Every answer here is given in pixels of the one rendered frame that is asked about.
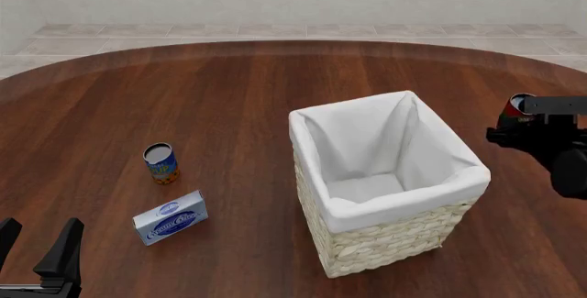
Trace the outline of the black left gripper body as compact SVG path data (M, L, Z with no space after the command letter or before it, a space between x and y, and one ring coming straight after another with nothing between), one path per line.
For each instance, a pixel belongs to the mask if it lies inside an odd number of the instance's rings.
M79 298L81 277L41 277L40 284L0 284L0 298Z

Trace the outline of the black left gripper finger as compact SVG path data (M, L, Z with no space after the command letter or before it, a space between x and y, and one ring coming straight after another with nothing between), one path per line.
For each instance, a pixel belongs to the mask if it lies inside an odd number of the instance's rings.
M56 242L39 264L34 267L42 280L80 280L80 253L84 224L76 217L70 218Z
M0 222L0 268L4 266L6 257L20 234L22 225L13 217Z

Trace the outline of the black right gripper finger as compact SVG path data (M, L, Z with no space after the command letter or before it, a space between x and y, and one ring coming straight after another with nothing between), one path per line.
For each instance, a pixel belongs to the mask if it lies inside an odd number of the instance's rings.
M512 127L488 127L486 139L505 149L537 149L537 132L539 125L524 124Z

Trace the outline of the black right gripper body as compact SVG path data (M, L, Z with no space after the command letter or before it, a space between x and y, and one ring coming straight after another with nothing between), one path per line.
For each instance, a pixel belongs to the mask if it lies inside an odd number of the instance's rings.
M580 147L580 130L576 115L540 115L540 151L557 155Z

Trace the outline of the red tomato sauce can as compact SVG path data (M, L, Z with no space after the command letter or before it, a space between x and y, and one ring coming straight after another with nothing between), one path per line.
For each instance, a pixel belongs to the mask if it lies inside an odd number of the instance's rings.
M535 116L525 113L525 99L534 97L532 94L514 94L506 102L504 110L499 115L496 127L515 127L527 124L535 119Z

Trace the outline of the wicker basket with white liner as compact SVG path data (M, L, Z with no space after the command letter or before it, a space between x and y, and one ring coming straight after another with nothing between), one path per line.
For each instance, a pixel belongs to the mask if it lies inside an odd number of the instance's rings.
M293 110L296 189L327 277L439 248L489 169L411 91Z

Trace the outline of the flat grey plate on stalk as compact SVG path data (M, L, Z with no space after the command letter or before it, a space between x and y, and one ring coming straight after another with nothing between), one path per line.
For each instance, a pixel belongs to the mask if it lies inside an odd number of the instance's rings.
M523 113L543 116L587 116L587 96L527 96Z

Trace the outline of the blue-white cream cheese box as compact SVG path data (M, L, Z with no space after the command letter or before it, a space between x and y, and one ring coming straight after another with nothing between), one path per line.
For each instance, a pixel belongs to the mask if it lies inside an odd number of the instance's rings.
M207 218L205 200L196 190L136 215L132 222L143 244L150 246Z

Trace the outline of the blue soup can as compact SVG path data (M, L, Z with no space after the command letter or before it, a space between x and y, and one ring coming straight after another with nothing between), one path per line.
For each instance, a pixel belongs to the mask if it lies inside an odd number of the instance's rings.
M180 175L178 162L168 143L154 143L143 151L145 161L152 179L157 184L170 184Z

